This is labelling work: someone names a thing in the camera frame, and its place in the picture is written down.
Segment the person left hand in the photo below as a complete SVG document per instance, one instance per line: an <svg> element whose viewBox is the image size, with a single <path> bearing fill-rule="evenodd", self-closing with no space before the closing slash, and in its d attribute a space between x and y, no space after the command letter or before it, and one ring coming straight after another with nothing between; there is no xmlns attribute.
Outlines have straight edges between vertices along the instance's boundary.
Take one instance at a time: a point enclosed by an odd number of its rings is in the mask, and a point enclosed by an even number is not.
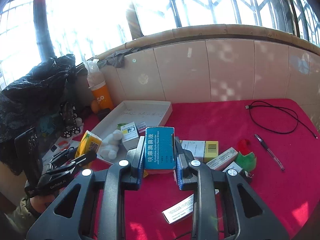
<svg viewBox="0 0 320 240"><path fill-rule="evenodd" d="M53 194L47 196L38 195L30 198L30 204L36 212L43 213L55 199L56 196Z"/></svg>

